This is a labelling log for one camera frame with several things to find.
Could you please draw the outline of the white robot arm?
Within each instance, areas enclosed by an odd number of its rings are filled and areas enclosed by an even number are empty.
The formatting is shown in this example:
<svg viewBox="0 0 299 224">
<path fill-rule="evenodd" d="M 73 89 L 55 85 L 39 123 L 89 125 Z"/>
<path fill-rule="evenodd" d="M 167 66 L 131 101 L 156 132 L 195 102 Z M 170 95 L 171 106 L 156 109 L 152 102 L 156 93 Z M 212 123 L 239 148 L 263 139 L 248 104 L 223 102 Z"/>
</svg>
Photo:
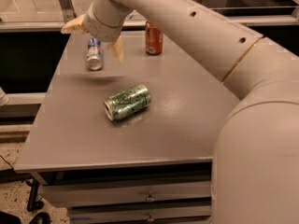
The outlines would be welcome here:
<svg viewBox="0 0 299 224">
<path fill-rule="evenodd" d="M 93 0 L 62 31 L 114 42 L 132 11 L 241 100 L 215 145 L 212 224 L 299 224 L 299 58 L 192 0 Z"/>
</svg>

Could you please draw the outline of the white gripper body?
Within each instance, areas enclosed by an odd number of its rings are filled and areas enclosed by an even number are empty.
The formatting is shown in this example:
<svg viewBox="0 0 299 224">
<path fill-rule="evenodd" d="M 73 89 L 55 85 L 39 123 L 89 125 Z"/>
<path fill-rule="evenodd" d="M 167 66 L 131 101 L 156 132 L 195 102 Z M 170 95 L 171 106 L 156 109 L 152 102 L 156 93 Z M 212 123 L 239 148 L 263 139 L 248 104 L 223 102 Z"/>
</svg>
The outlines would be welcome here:
<svg viewBox="0 0 299 224">
<path fill-rule="evenodd" d="M 114 42 L 121 34 L 125 18 L 132 11 L 113 0 L 93 0 L 84 15 L 83 27 L 102 42 Z"/>
</svg>

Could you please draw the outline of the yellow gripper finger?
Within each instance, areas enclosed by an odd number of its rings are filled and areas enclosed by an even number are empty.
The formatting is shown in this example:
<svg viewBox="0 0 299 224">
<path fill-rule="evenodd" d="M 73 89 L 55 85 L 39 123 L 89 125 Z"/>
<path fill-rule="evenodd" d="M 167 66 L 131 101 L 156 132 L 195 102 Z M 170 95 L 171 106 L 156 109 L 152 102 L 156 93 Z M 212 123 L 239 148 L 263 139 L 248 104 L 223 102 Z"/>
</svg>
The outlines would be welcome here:
<svg viewBox="0 0 299 224">
<path fill-rule="evenodd" d="M 123 58 L 124 58 L 122 37 L 119 36 L 116 41 L 110 42 L 107 45 L 107 48 L 111 50 L 111 52 L 113 53 L 113 56 L 116 59 L 116 61 L 118 62 L 118 64 L 122 64 Z"/>
<path fill-rule="evenodd" d="M 61 29 L 62 34 L 73 34 L 73 33 L 78 33 L 78 34 L 85 34 L 87 30 L 84 27 L 84 19 L 85 15 L 82 14 L 72 21 L 67 22 L 63 28 Z"/>
</svg>

